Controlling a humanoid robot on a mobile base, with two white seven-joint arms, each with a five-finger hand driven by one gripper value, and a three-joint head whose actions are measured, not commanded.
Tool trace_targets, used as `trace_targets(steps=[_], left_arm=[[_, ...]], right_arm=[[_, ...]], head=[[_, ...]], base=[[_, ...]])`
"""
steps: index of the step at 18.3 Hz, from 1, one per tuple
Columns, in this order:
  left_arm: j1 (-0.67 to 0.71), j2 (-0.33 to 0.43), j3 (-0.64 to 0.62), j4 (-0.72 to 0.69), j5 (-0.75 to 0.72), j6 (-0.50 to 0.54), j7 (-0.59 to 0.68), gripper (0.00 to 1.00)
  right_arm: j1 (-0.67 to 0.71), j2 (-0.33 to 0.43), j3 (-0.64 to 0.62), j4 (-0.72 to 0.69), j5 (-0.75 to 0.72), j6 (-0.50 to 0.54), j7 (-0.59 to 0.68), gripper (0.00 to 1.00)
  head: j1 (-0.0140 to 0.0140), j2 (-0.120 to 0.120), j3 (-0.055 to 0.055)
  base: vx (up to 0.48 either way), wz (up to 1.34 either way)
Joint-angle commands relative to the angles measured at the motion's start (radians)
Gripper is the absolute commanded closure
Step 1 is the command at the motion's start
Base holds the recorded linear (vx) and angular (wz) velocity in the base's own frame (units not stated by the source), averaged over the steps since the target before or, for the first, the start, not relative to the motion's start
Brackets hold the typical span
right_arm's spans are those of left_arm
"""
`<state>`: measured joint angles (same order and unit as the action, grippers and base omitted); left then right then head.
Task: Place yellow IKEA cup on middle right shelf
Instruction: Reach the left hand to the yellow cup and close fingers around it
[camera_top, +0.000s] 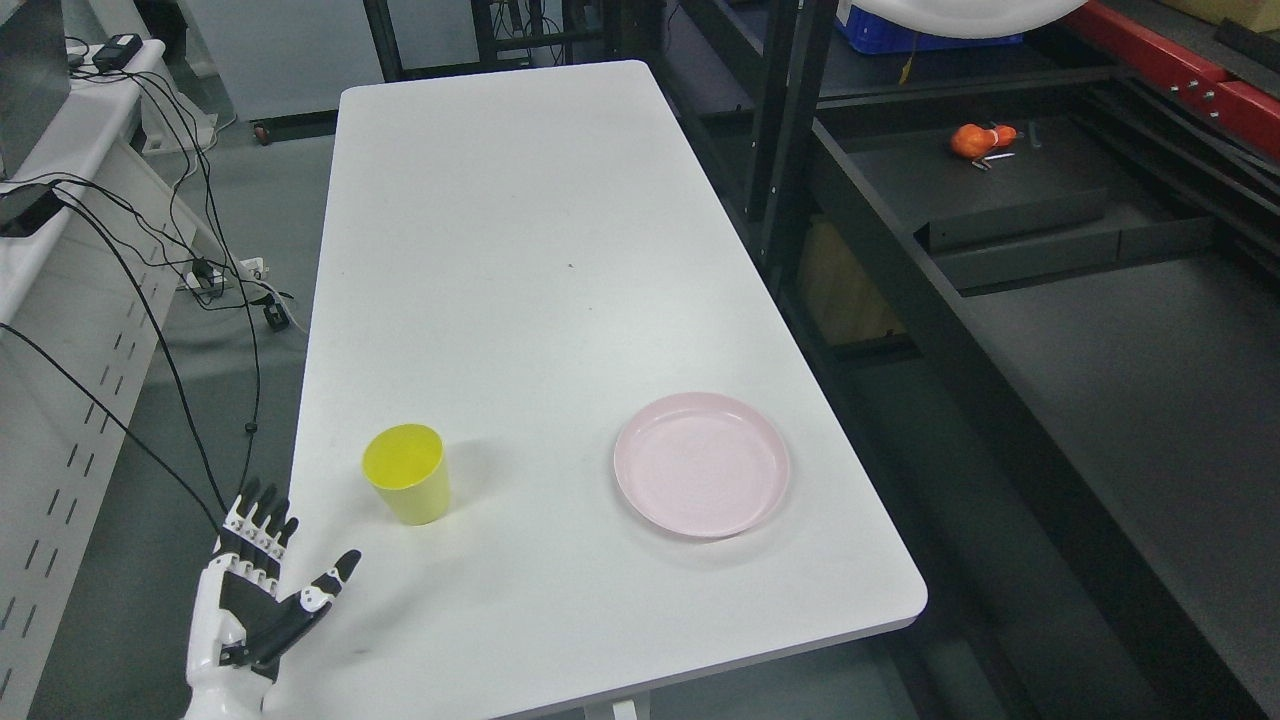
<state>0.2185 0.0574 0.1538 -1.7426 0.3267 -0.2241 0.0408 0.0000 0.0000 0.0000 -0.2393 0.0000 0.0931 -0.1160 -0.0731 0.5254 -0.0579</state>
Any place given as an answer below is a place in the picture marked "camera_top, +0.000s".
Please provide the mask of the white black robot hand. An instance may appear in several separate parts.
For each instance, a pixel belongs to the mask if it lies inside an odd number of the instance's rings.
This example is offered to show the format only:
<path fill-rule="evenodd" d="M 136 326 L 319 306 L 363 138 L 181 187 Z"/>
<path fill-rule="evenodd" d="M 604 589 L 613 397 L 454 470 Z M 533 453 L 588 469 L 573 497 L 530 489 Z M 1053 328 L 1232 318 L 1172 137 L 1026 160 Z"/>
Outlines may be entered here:
<path fill-rule="evenodd" d="M 332 610 L 362 557 L 348 550 L 292 593 L 280 570 L 300 527 L 276 486 L 243 484 L 198 577 L 186 653 L 187 719 L 260 719 L 282 657 Z"/>

